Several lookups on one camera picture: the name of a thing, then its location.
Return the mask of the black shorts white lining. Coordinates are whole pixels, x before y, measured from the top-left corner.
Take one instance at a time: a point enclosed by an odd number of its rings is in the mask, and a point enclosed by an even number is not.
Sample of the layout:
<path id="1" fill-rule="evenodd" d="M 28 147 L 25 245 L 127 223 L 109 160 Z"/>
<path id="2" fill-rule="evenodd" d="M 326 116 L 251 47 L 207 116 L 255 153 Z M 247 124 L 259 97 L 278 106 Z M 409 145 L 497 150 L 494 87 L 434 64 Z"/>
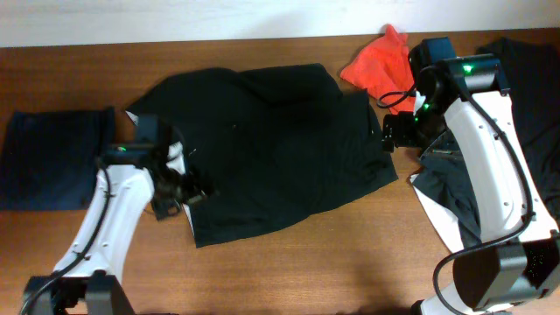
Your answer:
<path id="1" fill-rule="evenodd" d="M 397 178 L 367 93 L 320 64 L 176 74 L 129 106 L 177 127 L 215 192 L 191 208 L 198 247 L 266 235 Z"/>

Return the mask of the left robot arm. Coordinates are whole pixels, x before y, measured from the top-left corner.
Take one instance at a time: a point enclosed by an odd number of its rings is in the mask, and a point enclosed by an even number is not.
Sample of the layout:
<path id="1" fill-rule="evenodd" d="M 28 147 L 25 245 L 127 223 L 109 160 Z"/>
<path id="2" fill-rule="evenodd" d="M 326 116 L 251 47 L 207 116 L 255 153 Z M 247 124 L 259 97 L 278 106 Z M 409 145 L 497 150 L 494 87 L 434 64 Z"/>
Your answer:
<path id="1" fill-rule="evenodd" d="M 131 314 L 123 267 L 139 219 L 189 214 L 212 190 L 188 165 L 180 130 L 156 115 L 140 115 L 130 143 L 98 158 L 94 197 L 71 246 L 49 276 L 33 276 L 23 314 L 65 314 L 84 302 L 89 314 Z"/>

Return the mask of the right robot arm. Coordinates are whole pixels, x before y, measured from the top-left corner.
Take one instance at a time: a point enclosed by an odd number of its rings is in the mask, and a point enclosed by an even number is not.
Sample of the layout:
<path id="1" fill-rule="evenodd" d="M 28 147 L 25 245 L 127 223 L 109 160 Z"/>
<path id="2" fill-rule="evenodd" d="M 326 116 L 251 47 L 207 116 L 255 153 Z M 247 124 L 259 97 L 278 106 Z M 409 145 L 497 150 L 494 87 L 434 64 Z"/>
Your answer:
<path id="1" fill-rule="evenodd" d="M 448 213 L 431 212 L 453 280 L 412 305 L 415 314 L 500 314 L 559 285 L 559 228 L 540 199 L 515 133 L 510 88 L 490 54 L 459 57 L 448 38 L 409 53 L 411 112 L 386 115 L 382 147 L 465 163 L 477 201 L 479 245 L 465 248 Z"/>

